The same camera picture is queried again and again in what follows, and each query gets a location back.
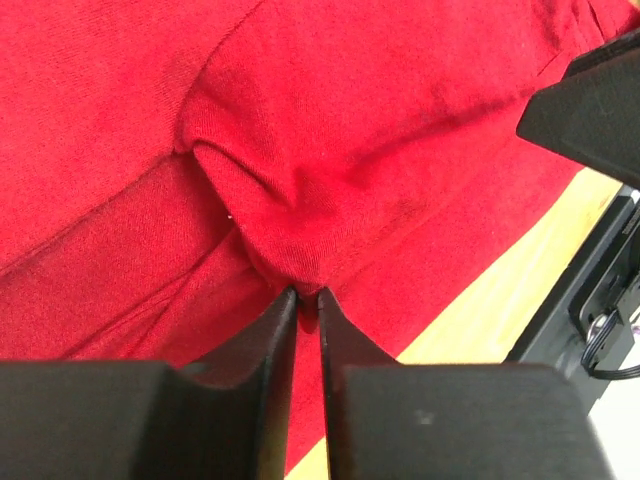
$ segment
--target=red fabric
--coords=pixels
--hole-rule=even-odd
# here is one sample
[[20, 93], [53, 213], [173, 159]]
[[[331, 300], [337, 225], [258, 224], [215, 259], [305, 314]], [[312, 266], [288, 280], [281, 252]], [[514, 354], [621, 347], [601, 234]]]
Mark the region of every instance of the red fabric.
[[[174, 364], [291, 283], [399, 353], [576, 172], [515, 138], [528, 96], [636, 21], [624, 0], [2, 14], [0, 356]], [[298, 347], [289, 467], [323, 425], [317, 338]]]

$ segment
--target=white floor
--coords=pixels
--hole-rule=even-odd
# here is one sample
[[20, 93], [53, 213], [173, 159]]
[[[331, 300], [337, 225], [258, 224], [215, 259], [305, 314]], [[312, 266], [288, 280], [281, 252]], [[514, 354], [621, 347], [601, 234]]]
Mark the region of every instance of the white floor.
[[[623, 367], [638, 364], [640, 342]], [[640, 480], [640, 439], [636, 437], [640, 433], [640, 379], [611, 382], [589, 416], [616, 479]]]

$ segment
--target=black cable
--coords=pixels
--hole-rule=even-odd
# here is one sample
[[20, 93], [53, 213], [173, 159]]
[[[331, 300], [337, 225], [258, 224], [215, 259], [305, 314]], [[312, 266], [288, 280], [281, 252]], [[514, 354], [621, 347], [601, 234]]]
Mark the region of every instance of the black cable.
[[591, 340], [587, 341], [587, 347], [582, 354], [580, 363], [582, 363], [582, 366], [589, 376], [600, 380], [629, 380], [632, 378], [640, 378], [640, 365], [622, 370], [596, 370], [596, 355], [598, 355], [605, 341], [620, 321], [620, 312], [618, 312], [617, 309], [613, 310], [605, 319], [601, 330]]

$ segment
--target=wooden table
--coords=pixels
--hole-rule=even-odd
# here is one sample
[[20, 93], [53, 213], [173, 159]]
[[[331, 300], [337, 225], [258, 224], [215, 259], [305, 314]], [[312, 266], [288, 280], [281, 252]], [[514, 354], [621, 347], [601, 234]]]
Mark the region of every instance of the wooden table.
[[[407, 364], [499, 363], [620, 188], [579, 172], [546, 215], [462, 292], [398, 360]], [[325, 440], [287, 480], [328, 478]]]

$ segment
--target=red cloth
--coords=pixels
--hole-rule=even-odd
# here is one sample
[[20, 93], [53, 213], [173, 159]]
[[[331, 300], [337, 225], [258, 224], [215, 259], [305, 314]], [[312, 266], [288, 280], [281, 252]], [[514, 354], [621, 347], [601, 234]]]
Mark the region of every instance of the red cloth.
[[[576, 172], [515, 138], [528, 96], [637, 20], [255, 3], [3, 4], [1, 357], [183, 364], [288, 284], [399, 353]], [[322, 435], [318, 354], [301, 334], [289, 467]]]

